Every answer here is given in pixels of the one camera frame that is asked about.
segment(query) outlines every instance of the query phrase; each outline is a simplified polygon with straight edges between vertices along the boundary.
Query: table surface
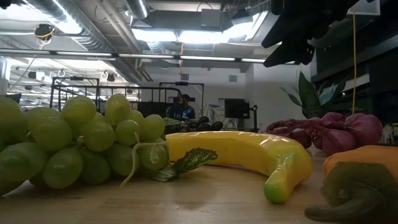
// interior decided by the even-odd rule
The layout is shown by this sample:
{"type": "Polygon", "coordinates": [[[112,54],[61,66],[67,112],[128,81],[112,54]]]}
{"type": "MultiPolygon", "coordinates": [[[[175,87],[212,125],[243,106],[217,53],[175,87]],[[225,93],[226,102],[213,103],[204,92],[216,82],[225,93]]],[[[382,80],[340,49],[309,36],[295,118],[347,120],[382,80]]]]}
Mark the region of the table surface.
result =
{"type": "Polygon", "coordinates": [[[37,190],[28,182],[0,197],[0,223],[316,223],[303,215],[325,203],[320,194],[324,158],[313,158],[311,178],[283,205],[263,194],[267,177],[246,170],[203,166],[173,182],[132,180],[61,192],[37,190]]]}

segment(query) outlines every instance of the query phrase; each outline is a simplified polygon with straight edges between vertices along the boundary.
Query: white wall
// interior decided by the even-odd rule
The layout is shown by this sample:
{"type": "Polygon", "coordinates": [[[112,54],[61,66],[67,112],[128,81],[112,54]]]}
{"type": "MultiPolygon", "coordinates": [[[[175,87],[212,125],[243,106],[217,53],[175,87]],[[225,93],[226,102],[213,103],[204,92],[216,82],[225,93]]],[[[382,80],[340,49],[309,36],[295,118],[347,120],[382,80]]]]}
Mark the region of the white wall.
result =
{"type": "MultiPolygon", "coordinates": [[[[154,79],[152,83],[143,83],[142,86],[159,86],[159,82],[179,82],[180,69],[179,68],[147,68],[150,76],[154,79]]],[[[188,73],[189,83],[204,83],[205,95],[204,103],[218,104],[219,98],[244,98],[245,91],[245,74],[240,73],[239,69],[233,68],[212,68],[210,71],[207,68],[184,68],[184,73],[188,73]],[[237,75],[237,82],[229,82],[229,75],[237,75]]],[[[188,94],[195,97],[198,104],[201,103],[201,86],[175,86],[169,85],[172,88],[178,88],[183,94],[188,94]]],[[[164,101],[164,91],[160,95],[160,100],[164,101]]],[[[167,97],[176,96],[172,92],[167,92],[167,97]]],[[[158,92],[155,91],[154,101],[159,97],[158,92]]],[[[150,101],[151,93],[149,90],[142,90],[142,101],[150,101]]]]}
{"type": "MultiPolygon", "coordinates": [[[[301,108],[293,104],[280,87],[293,93],[291,86],[297,86],[299,72],[309,78],[308,66],[278,65],[266,68],[254,64],[246,73],[246,100],[250,105],[258,105],[257,125],[261,129],[276,121],[285,119],[305,119],[301,108]]],[[[253,127],[253,118],[245,121],[245,126],[253,127]]]]}

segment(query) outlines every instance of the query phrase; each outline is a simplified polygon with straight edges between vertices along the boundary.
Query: artificial banana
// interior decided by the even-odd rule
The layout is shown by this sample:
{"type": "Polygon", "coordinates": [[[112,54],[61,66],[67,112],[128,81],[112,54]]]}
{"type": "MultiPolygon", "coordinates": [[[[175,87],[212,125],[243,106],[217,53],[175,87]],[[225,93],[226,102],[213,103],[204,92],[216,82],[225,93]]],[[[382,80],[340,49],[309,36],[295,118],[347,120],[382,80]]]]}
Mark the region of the artificial banana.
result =
{"type": "Polygon", "coordinates": [[[272,203],[286,202],[293,188],[312,173],[308,152],[300,143],[272,134],[240,131],[176,133],[166,136],[170,160],[176,161],[193,148],[216,151],[212,164],[238,165],[269,176],[264,195],[272,203]]]}

